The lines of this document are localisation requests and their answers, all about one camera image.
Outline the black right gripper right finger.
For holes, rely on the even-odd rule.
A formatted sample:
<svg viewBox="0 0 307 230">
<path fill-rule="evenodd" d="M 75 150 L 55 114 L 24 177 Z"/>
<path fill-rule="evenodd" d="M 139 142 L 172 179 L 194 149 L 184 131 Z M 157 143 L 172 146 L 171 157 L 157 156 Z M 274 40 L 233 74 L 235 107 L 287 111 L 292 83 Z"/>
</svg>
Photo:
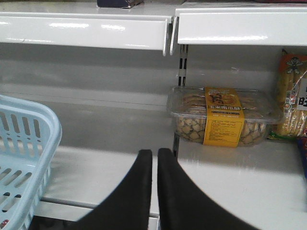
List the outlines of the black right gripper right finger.
<svg viewBox="0 0 307 230">
<path fill-rule="evenodd" d="M 157 190 L 163 230 L 253 230 L 200 190 L 170 149 L 158 151 Z"/>
</svg>

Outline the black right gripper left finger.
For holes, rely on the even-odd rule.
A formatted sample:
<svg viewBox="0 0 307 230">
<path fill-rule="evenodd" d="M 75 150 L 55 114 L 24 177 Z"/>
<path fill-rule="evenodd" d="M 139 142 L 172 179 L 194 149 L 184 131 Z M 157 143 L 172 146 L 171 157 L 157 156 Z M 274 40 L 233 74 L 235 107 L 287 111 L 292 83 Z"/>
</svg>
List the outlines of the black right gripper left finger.
<svg viewBox="0 0 307 230">
<path fill-rule="evenodd" d="M 142 149 L 122 181 L 96 208 L 69 230 L 146 230 L 152 194 L 153 155 Z"/>
</svg>

